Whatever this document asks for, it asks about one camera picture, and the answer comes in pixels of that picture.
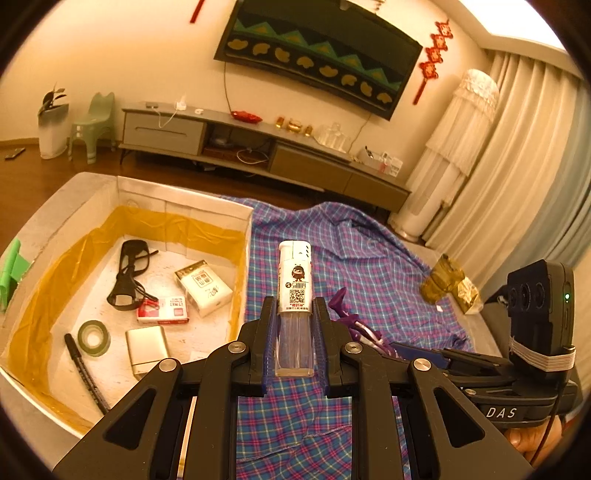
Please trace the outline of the person right hand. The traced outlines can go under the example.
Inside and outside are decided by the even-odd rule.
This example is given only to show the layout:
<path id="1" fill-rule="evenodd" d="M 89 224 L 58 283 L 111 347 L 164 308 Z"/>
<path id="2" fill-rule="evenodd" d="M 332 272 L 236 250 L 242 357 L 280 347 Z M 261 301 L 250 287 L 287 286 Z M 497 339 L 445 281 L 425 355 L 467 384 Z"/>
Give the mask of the person right hand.
<path id="1" fill-rule="evenodd" d="M 505 438 L 534 467 L 540 465 L 559 444 L 563 436 L 563 425 L 559 417 L 553 420 L 543 447 L 540 447 L 549 422 L 528 428 L 513 428 L 504 432 Z"/>

